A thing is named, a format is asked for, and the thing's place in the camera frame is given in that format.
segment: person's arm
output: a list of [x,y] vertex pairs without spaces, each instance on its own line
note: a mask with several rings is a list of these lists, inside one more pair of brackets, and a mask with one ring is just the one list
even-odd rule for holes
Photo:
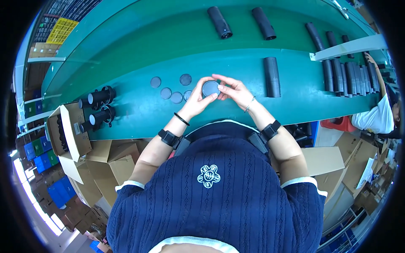
[[374,64],[375,71],[377,72],[378,83],[380,86],[380,94],[381,94],[381,97],[383,98],[385,96],[385,94],[387,94],[387,90],[385,89],[385,82],[384,82],[384,79],[382,78],[378,65],[375,62],[375,60],[371,57],[371,55],[369,55],[368,53],[364,53],[364,54],[366,55],[366,58],[369,60],[369,62]]
[[[198,81],[196,87],[190,95],[190,98],[187,100],[183,108],[177,113],[186,122],[189,122],[192,117],[200,114],[211,102],[215,101],[217,98],[217,94],[211,94],[203,99],[203,83],[208,80],[214,80],[214,78],[203,77]],[[163,129],[170,131],[175,136],[180,137],[183,135],[186,127],[187,125],[184,122],[182,122],[176,116],[173,116],[173,118]],[[150,181],[158,167],[167,160],[172,151],[173,148],[163,143],[161,137],[156,135],[139,156],[129,180],[145,185]]]
[[[262,104],[257,100],[252,101],[253,95],[241,81],[218,74],[213,74],[212,77],[221,80],[218,86],[221,94],[218,99],[232,98],[242,110],[246,110],[249,106],[248,112],[259,131],[275,121]],[[291,179],[309,176],[307,163],[298,143],[284,127],[281,126],[277,132],[278,134],[269,140],[268,144],[280,166],[281,184]]]

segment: black wrist strap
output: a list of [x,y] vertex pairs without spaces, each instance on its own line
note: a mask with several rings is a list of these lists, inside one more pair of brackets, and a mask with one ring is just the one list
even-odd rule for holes
[[184,120],[182,117],[180,117],[177,113],[175,113],[175,116],[176,116],[177,118],[179,118],[181,121],[183,121],[186,125],[190,126],[190,124],[187,123],[187,121],[185,121],[185,120]]
[[162,129],[159,131],[158,135],[162,138],[163,143],[173,147],[174,149],[176,149],[180,143],[181,137],[175,136],[170,131],[164,131]]
[[277,120],[273,124],[268,124],[261,132],[260,138],[264,142],[268,142],[271,138],[277,135],[277,130],[280,128],[281,124]]

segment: navy knit sweater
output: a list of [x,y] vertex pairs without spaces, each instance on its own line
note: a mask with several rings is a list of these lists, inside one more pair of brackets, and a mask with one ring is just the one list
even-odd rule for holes
[[216,239],[239,252],[315,252],[325,197],[313,183],[280,187],[249,142],[209,136],[164,162],[145,189],[118,191],[107,226],[114,252],[148,252],[174,236]]

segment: woman's left hand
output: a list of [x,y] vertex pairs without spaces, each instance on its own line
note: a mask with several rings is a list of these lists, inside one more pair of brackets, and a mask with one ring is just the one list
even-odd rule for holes
[[198,81],[197,86],[194,88],[186,104],[177,113],[185,121],[189,122],[192,117],[202,113],[210,103],[217,99],[218,94],[216,93],[213,93],[203,99],[203,84],[209,80],[215,81],[215,79],[212,77],[203,77]]

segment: black bracelet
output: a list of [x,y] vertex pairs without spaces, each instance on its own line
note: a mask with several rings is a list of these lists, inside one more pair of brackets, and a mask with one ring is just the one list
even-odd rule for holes
[[179,118],[181,121],[183,121],[186,125],[190,126],[190,124],[187,123],[187,121],[185,121],[185,120],[184,120],[182,117],[180,117],[177,113],[175,113],[175,116],[176,116],[177,118]]

